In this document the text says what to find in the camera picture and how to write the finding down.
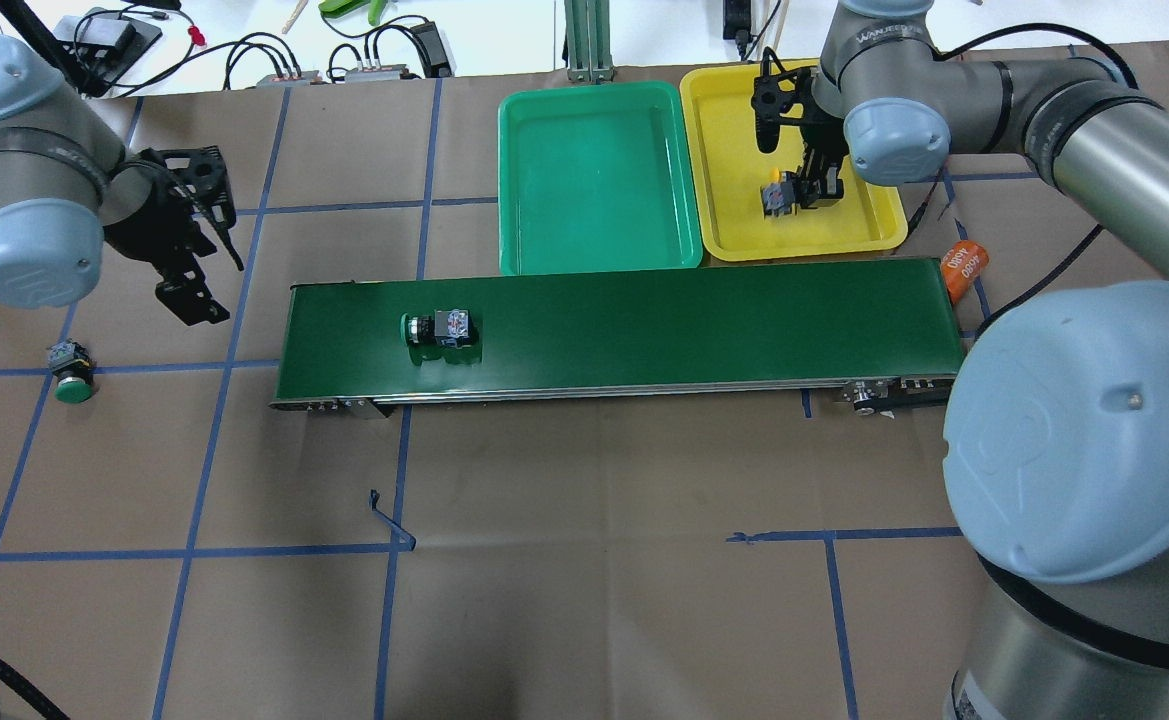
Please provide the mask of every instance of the yellow tray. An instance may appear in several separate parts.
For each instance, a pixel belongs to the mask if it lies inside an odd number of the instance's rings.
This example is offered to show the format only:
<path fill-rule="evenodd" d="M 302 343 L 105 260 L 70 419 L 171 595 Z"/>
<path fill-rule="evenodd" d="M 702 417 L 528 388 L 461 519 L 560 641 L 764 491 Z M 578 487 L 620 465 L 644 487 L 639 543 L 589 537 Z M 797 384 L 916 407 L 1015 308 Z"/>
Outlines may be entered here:
<path fill-rule="evenodd" d="M 786 61 L 786 68 L 812 64 L 816 60 Z M 781 219 L 762 214 L 761 189 L 772 169 L 796 169 L 803 145 L 798 129 L 784 127 L 775 152 L 758 151 L 749 105 L 758 70 L 703 68 L 682 81 L 704 247 L 715 258 L 739 261 L 880 251 L 904 242 L 908 227 L 899 192 L 864 182 L 850 162 L 841 171 L 846 195 L 831 208 Z"/>

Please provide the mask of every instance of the white background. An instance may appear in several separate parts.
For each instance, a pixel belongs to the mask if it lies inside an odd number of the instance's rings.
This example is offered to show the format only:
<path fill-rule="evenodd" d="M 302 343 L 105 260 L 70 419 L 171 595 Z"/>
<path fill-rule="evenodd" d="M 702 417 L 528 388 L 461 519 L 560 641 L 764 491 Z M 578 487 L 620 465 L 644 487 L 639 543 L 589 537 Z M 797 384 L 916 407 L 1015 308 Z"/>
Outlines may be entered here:
<path fill-rule="evenodd" d="M 122 8 L 98 0 L 27 0 L 48 27 L 65 14 L 92 6 Z M 761 27 L 772 0 L 753 0 L 754 29 Z M 835 0 L 790 0 L 780 55 L 809 58 L 818 55 Z M 184 11 L 203 29 L 210 46 L 236 40 L 248 32 L 281 32 L 295 0 L 185 0 Z M 565 0 L 397 0 L 383 18 L 420 13 L 436 20 L 451 63 L 459 76 L 504 72 L 546 72 L 561 67 Z M 721 40 L 721 0 L 611 0 L 611 46 L 616 65 L 727 63 L 738 60 L 734 44 Z M 369 29 L 365 11 L 336 20 L 344 32 Z M 1169 40 L 1169 0 L 936 0 L 931 33 L 940 49 L 948 49 L 997 27 L 1024 22 L 1073 25 L 1108 42 Z M 187 47 L 186 23 L 172 18 L 159 23 L 167 35 L 127 75 L 146 79 L 181 58 Z M 767 33 L 773 37 L 779 23 Z M 286 35 L 305 69 L 327 68 L 327 57 L 341 37 L 318 18 L 318 0 L 310 0 L 299 22 Z M 1031 33 L 994 42 L 990 47 L 1064 46 L 1067 39 Z M 386 33 L 380 41 L 383 61 L 402 61 L 419 70 L 404 37 Z M 348 64 L 341 55 L 340 64 Z M 151 92 L 217 90 L 223 82 L 224 51 L 196 61 Z M 235 72 L 235 86 L 251 85 L 270 74 L 263 54 L 253 51 Z"/>

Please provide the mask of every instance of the orange cylinder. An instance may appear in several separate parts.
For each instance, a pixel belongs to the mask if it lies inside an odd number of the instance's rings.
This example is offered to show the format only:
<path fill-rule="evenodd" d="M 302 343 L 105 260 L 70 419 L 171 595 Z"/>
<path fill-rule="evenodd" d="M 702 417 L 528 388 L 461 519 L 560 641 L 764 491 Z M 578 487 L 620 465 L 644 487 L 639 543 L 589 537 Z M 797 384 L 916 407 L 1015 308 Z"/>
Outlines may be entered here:
<path fill-rule="evenodd" d="M 977 242 L 960 240 L 940 261 L 940 272 L 945 275 L 945 286 L 949 289 L 949 300 L 954 305 L 971 288 L 974 279 L 988 264 L 988 251 Z"/>

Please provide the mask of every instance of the green conveyor belt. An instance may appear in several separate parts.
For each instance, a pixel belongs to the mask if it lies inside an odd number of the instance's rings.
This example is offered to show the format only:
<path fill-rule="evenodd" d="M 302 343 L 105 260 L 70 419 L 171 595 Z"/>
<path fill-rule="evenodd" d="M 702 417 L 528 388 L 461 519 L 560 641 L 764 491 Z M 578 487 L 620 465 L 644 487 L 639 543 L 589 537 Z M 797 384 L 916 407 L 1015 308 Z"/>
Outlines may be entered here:
<path fill-rule="evenodd" d="M 403 314 L 455 307 L 473 347 L 402 341 Z M 962 356 L 935 259 L 304 284 L 274 407 L 826 387 Z"/>

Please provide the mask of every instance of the green object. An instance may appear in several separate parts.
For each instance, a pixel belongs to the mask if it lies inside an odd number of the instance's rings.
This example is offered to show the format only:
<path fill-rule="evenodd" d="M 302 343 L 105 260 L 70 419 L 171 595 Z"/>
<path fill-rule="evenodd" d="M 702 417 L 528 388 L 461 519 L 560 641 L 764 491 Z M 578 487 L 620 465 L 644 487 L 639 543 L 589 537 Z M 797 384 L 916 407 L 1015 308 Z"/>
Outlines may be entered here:
<path fill-rule="evenodd" d="M 379 19 L 383 16 L 383 6 L 387 4 L 388 0 L 321 0 L 321 4 L 318 4 L 318 11 L 327 18 L 343 18 L 360 6 L 369 5 L 371 8 L 366 12 L 366 22 L 375 27 L 379 25 Z"/>
<path fill-rule="evenodd" d="M 572 82 L 615 77 L 611 0 L 566 0 L 566 76 Z"/>
<path fill-rule="evenodd" d="M 703 255 L 675 86 L 565 86 L 500 104 L 503 274 L 694 268 Z"/>
<path fill-rule="evenodd" d="M 94 392 L 91 386 L 82 378 L 64 378 L 55 385 L 55 400 L 76 406 L 78 402 L 90 400 Z"/>
<path fill-rule="evenodd" d="M 402 342 L 403 314 L 448 307 L 473 346 Z M 304 284 L 272 406 L 836 387 L 953 378 L 962 356 L 925 258 Z"/>

